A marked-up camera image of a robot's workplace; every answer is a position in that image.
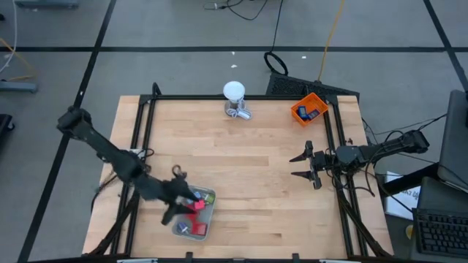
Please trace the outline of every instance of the orange basket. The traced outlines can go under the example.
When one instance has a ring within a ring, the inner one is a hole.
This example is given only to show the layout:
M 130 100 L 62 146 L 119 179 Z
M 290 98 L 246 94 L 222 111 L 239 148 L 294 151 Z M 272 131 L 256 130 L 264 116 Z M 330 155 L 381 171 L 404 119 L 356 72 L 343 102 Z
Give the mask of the orange basket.
M 306 106 L 306 110 L 308 114 L 314 110 L 318 110 L 319 115 L 315 116 L 311 120 L 303 120 L 298 115 L 299 106 Z M 291 107 L 291 114 L 302 125 L 302 127 L 305 127 L 307 124 L 317 119 L 318 116 L 322 115 L 327 110 L 328 110 L 328 105 L 324 103 L 323 100 L 321 100 L 315 93 L 311 93 Z

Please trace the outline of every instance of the wooden tabletop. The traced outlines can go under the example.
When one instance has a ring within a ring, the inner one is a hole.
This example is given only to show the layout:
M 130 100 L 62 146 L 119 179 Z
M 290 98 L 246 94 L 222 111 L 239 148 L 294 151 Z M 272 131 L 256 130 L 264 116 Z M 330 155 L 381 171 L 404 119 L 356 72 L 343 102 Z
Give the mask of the wooden tabletop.
M 128 148 L 135 124 L 138 96 L 120 99 L 110 140 Z M 160 100 L 156 103 L 147 159 L 151 174 L 170 179 L 171 167 L 180 164 L 188 183 L 212 188 L 216 205 L 205 241 L 187 240 L 160 224 L 162 202 L 140 202 L 132 246 L 134 257 L 289 259 L 346 258 L 336 194 L 331 179 L 320 172 L 322 188 L 290 175 L 308 169 L 306 161 L 289 163 L 303 152 L 306 140 L 314 151 L 328 148 L 322 117 L 301 127 L 291 116 L 295 101 L 247 101 L 253 119 L 233 119 L 222 100 Z M 346 139 L 366 144 L 361 114 L 354 96 L 340 96 L 339 107 Z M 147 112 L 143 115 L 140 147 Z M 339 145 L 333 109 L 331 122 Z M 105 165 L 104 180 L 110 172 Z M 363 223 L 389 253 L 393 253 L 377 183 L 369 177 L 376 194 L 357 190 Z M 356 186 L 366 186 L 363 172 L 354 177 Z M 116 219 L 121 183 L 106 188 L 96 200 L 83 252 L 92 250 Z M 352 229 L 355 254 L 359 247 Z M 119 251 L 124 250 L 127 226 Z

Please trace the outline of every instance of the paper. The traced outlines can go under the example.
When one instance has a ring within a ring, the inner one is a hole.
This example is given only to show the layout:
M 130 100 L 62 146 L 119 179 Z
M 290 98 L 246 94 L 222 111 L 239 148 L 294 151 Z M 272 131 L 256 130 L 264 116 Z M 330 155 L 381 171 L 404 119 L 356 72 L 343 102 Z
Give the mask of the paper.
M 387 172 L 389 175 L 398 175 L 393 172 Z M 398 179 L 397 176 L 386 176 L 385 182 L 390 182 L 392 180 Z M 399 192 L 394 194 L 393 197 L 397 198 L 400 202 L 404 203 L 409 209 L 416 208 L 418 206 L 420 186 Z M 391 197 L 385 199 L 385 213 L 392 216 L 398 216 L 401 218 L 406 218 L 412 220 L 412 214 L 402 207 L 397 201 Z

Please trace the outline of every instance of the red object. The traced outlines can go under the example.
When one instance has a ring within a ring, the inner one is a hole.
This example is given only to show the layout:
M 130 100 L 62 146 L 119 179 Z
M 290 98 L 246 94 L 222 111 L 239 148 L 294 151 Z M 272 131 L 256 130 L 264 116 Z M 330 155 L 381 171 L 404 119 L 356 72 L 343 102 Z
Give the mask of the red object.
M 193 223 L 193 227 L 192 227 L 192 232 L 191 234 L 192 235 L 206 235 L 206 227 L 208 225 L 205 224 L 205 223 Z
M 201 199 L 198 202 L 195 202 L 195 210 L 202 210 L 205 208 L 205 200 Z
M 198 212 L 195 210 L 193 204 L 187 205 L 187 207 L 195 211 L 195 213 L 185 215 L 192 222 L 192 225 L 195 225 L 197 223 Z

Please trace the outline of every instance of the keyboard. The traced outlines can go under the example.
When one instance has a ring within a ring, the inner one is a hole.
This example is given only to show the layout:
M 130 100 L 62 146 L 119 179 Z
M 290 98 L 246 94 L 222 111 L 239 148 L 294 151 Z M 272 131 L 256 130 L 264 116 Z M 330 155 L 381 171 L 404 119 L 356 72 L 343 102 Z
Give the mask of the keyboard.
M 413 220 L 420 253 L 468 259 L 468 213 L 413 209 Z
M 359 93 L 348 91 L 343 88 L 324 85 L 317 81 L 311 82 L 295 77 L 288 77 L 276 73 L 271 73 L 268 83 L 267 95 L 309 95 L 314 92 L 321 99 L 327 95 L 350 95 L 356 96 L 359 100 Z

